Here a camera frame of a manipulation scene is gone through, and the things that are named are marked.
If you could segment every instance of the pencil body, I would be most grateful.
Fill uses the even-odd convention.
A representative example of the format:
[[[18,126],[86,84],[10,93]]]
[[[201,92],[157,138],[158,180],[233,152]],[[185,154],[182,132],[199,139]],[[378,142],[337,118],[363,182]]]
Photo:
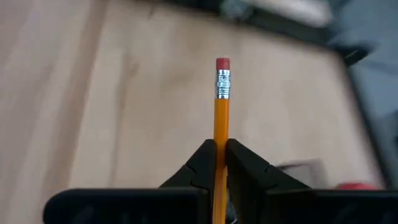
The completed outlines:
[[[217,146],[216,179],[213,200],[213,224],[225,224],[226,216],[226,164],[225,149],[229,128],[229,59],[217,59],[214,140]]]

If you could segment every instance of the metal ferrule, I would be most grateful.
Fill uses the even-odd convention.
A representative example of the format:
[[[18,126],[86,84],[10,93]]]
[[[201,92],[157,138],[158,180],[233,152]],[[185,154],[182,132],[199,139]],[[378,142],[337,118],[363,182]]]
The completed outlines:
[[[231,89],[231,72],[229,70],[217,70],[216,99],[229,99]]]

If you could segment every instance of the pencil eraser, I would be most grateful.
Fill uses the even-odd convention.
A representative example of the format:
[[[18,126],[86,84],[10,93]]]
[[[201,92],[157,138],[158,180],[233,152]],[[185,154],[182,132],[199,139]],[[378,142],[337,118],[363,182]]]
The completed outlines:
[[[218,58],[216,60],[217,70],[229,70],[229,58]]]

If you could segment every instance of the wooden board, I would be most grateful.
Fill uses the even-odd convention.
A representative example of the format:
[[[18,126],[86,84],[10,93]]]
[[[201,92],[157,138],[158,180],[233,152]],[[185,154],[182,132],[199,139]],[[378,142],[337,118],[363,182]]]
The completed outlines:
[[[275,165],[321,159],[330,186],[379,183],[331,52],[127,0],[5,0],[0,19],[1,223],[40,223],[70,187],[161,184],[213,135],[220,56],[232,138]]]

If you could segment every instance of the yellow pencil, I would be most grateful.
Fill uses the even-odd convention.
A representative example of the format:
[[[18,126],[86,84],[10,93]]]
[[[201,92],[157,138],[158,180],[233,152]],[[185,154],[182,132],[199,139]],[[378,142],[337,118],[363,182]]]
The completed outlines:
[[[229,90],[231,88],[231,74],[228,58],[218,58],[216,60],[216,72],[214,140],[217,146],[217,158],[213,200],[213,224],[225,224],[227,205],[225,148],[228,140]]]

